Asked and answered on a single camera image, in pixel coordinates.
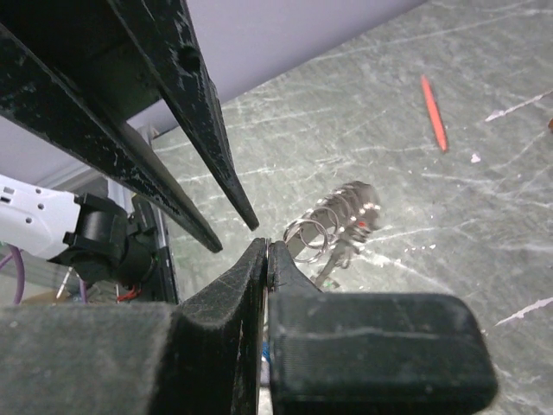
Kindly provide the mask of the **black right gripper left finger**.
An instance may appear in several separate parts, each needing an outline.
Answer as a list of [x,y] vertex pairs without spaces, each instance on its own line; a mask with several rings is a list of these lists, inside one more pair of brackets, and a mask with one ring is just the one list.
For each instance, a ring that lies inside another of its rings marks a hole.
[[267,243],[180,305],[1,310],[4,414],[254,414]]

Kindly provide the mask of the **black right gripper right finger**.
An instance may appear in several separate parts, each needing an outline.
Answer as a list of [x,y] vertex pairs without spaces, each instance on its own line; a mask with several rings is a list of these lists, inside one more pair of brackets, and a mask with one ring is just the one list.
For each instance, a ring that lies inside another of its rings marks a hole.
[[472,311],[436,293],[332,293],[268,253],[276,414],[475,414],[498,379]]

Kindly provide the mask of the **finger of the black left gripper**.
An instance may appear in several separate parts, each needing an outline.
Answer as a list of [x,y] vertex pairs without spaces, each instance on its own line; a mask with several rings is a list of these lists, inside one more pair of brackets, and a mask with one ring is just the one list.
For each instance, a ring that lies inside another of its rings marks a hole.
[[145,197],[211,252],[221,242],[145,140],[76,93],[6,27],[1,28],[1,115]]
[[110,6],[193,147],[250,229],[258,218],[232,160],[217,89],[185,1],[111,1]]

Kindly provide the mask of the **grey keyring disc with rings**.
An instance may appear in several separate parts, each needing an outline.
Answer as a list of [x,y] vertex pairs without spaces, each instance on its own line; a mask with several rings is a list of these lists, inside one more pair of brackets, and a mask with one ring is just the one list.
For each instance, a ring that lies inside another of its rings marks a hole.
[[283,242],[297,264],[314,264],[327,256],[311,281],[323,288],[336,269],[346,269],[378,230],[381,211],[375,188],[361,181],[347,182],[321,197],[284,230]]

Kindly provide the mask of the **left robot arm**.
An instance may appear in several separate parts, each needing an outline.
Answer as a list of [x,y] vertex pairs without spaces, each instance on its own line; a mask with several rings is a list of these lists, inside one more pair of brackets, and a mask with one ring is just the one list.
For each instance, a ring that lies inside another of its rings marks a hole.
[[162,210],[211,252],[222,245],[129,119],[163,100],[250,229],[257,216],[230,144],[183,1],[4,1],[1,114],[136,195],[114,201],[3,177],[1,240],[13,253],[111,280],[139,297],[174,302],[168,250],[156,244]]

